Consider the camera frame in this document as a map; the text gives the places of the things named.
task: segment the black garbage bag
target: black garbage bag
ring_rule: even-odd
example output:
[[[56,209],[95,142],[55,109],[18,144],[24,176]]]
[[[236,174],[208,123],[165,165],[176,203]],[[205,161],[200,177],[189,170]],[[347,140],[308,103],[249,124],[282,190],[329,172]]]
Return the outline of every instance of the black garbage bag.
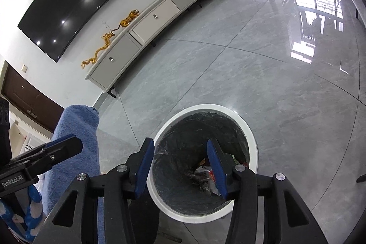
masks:
[[[173,125],[155,150],[153,181],[159,196],[173,210],[200,216],[220,210],[228,202],[222,196],[207,194],[186,176],[207,157],[207,141],[216,138],[225,153],[241,164],[249,164],[244,133],[230,118],[215,112],[198,112]]]

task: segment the brown door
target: brown door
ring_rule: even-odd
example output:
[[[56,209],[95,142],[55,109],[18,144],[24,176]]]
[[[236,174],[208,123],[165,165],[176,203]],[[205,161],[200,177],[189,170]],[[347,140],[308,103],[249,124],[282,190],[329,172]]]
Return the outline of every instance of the brown door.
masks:
[[[64,108],[34,88],[10,65],[1,94],[33,121],[54,132]]]

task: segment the metal screw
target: metal screw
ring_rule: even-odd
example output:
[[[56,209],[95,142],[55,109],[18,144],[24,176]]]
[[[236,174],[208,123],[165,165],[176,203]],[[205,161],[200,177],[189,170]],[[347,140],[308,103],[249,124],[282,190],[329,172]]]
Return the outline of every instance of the metal screw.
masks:
[[[282,173],[277,173],[275,176],[276,176],[276,179],[280,180],[280,181],[283,181],[286,179],[286,176]]]
[[[85,173],[80,173],[76,176],[76,179],[79,181],[83,181],[86,179],[86,174]]]
[[[124,172],[127,171],[127,166],[126,165],[119,165],[117,167],[117,172]]]
[[[245,171],[245,166],[243,166],[243,165],[236,165],[235,166],[235,170],[237,170],[238,172],[244,172]]]

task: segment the blue towel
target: blue towel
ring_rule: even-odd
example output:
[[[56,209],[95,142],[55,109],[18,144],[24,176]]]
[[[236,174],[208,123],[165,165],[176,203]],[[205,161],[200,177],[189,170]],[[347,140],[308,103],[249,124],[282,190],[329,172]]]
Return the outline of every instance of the blue towel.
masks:
[[[100,175],[99,150],[96,130],[99,116],[96,109],[87,106],[67,107],[56,126],[52,141],[70,133],[81,139],[80,154],[55,165],[45,174],[42,189],[43,211],[48,215],[61,195],[79,173],[90,177]],[[104,244],[104,221],[102,200],[98,201],[98,241]]]

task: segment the glossy floor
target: glossy floor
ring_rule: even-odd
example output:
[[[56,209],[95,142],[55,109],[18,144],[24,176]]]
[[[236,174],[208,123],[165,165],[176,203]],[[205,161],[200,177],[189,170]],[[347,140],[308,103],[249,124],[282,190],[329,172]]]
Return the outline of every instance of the glossy floor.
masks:
[[[102,170],[178,111],[223,105],[252,129],[258,172],[285,173],[329,243],[343,243],[366,206],[366,183],[356,184],[366,173],[366,30],[352,0],[202,5],[164,31],[120,80],[118,98],[102,104]],[[161,229],[183,243],[224,243],[229,221],[184,225],[162,215]]]

